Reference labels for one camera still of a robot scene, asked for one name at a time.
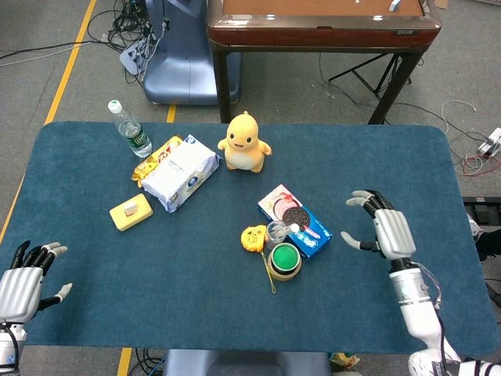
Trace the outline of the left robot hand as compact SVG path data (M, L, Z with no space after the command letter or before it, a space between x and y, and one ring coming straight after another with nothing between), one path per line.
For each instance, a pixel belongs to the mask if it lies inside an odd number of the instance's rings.
M52 242L29 249L26 240L14 252L10 267L1 278L1 322L3 324L25 324L37 312L60 304L73 287L64 284L49 298L41 296L44 279L54 263L68 251L68 247Z

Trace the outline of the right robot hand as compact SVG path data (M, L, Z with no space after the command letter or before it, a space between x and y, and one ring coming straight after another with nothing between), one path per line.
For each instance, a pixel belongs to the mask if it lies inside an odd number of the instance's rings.
M356 240L349 233L341 231L344 242L358 250L379 252L390 261L410 259L416 252L416 245L404 214L378 191L354 190L351 195L345 204L359 206L369 214L376 240Z

